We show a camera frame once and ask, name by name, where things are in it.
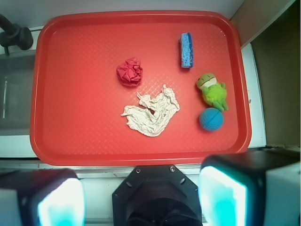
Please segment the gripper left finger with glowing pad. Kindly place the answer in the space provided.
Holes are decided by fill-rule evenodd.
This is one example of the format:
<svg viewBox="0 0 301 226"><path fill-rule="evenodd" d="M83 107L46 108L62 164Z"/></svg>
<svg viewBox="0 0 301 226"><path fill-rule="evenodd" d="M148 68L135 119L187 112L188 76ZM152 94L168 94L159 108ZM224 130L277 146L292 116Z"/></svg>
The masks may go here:
<svg viewBox="0 0 301 226"><path fill-rule="evenodd" d="M85 217L84 186L71 169L0 175L2 226L83 226Z"/></svg>

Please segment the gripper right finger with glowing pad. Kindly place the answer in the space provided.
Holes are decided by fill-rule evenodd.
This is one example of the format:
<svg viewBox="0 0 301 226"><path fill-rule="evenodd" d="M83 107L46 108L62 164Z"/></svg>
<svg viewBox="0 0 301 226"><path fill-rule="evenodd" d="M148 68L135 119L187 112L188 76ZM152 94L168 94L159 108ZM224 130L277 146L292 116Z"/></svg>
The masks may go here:
<svg viewBox="0 0 301 226"><path fill-rule="evenodd" d="M211 226L298 226L301 154L250 151L206 157L198 197Z"/></svg>

